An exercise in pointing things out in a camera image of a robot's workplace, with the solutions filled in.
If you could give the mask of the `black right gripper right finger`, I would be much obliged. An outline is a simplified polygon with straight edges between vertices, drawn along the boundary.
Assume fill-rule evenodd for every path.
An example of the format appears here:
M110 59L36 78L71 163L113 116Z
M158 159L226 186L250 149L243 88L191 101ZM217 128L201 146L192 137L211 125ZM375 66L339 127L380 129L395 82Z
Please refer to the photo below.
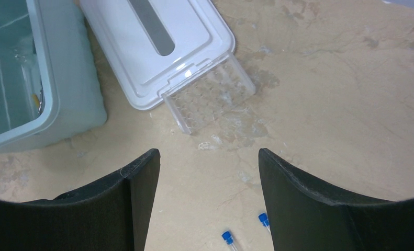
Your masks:
M268 149L258 158L275 250L414 250L414 198L340 188Z

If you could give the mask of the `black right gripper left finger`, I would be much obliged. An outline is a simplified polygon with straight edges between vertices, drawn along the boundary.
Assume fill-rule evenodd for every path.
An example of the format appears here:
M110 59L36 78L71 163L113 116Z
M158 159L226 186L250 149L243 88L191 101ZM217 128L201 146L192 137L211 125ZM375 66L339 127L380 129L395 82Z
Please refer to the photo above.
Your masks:
M144 250L160 152L54 199L0 200L0 250Z

